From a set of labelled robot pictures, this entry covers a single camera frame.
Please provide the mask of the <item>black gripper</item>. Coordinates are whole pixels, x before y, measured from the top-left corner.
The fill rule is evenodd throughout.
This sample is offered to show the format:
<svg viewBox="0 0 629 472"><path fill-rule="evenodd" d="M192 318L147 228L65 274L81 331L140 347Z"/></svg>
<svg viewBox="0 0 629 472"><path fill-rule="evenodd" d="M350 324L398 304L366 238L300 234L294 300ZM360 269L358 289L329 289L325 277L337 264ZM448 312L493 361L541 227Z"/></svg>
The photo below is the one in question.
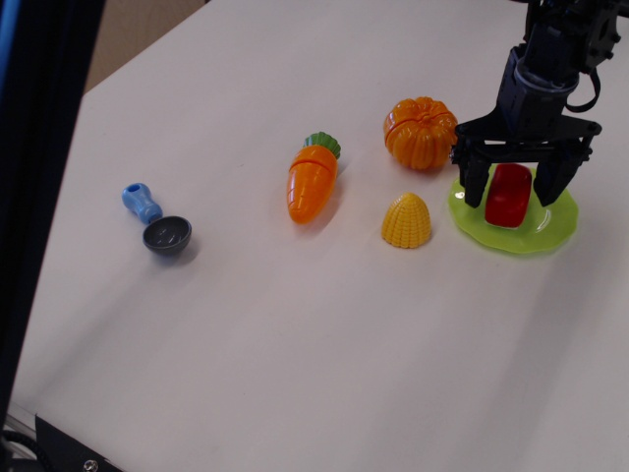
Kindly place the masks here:
<svg viewBox="0 0 629 472"><path fill-rule="evenodd" d="M451 158L460 169L469 207L481 204L492 164L538 164L534 190L540 204L547 207L590 159L592 139L600 133L600 125L565 112L583 113L596 101L571 105L569 96L580 82L580 73L546 52L543 68L536 71L531 64L533 51L528 46L512 48L493 110L456 127L458 143Z"/></svg>

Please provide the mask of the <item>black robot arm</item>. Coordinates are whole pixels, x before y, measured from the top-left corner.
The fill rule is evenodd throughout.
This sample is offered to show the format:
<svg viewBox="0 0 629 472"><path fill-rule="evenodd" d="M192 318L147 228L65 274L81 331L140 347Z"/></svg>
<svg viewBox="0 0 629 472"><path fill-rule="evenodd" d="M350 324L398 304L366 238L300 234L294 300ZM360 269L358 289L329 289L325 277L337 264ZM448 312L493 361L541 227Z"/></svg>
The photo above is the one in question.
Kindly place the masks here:
<svg viewBox="0 0 629 472"><path fill-rule="evenodd" d="M465 202L478 207L494 164L534 163L534 190L553 204L592 153L601 127L581 118L596 101L572 105L581 76L600 93L597 67L613 56L625 1L531 1L522 43L508 55L493 110L458 125L451 160Z"/></svg>

